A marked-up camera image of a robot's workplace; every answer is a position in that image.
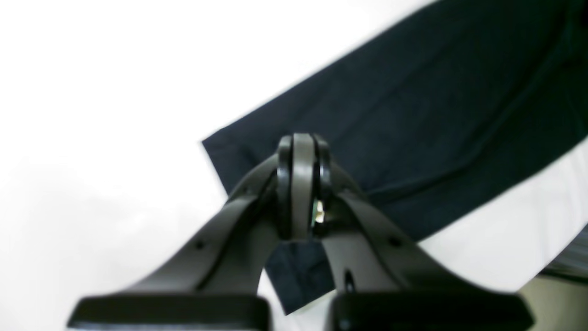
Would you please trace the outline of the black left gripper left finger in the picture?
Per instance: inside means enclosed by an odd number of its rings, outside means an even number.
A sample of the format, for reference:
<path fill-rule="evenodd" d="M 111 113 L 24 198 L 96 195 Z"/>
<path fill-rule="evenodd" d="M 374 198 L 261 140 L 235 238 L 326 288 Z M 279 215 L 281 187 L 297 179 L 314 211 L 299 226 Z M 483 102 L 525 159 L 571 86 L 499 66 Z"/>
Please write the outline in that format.
<path fill-rule="evenodd" d="M 86 296 L 68 331 L 271 331 L 258 296 L 268 257 L 292 238 L 288 215 L 293 136 L 237 185 L 219 212 L 170 259 L 130 287 Z"/>

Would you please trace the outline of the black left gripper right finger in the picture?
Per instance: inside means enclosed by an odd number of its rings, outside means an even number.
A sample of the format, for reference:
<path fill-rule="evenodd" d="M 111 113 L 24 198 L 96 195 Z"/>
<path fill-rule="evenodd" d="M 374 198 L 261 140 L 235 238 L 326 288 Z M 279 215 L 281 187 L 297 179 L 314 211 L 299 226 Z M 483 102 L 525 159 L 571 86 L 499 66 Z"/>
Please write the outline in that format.
<path fill-rule="evenodd" d="M 292 233 L 320 240 L 337 289 L 326 331 L 526 331 L 519 295 L 483 290 L 418 247 L 367 201 L 324 140 L 292 142 Z"/>

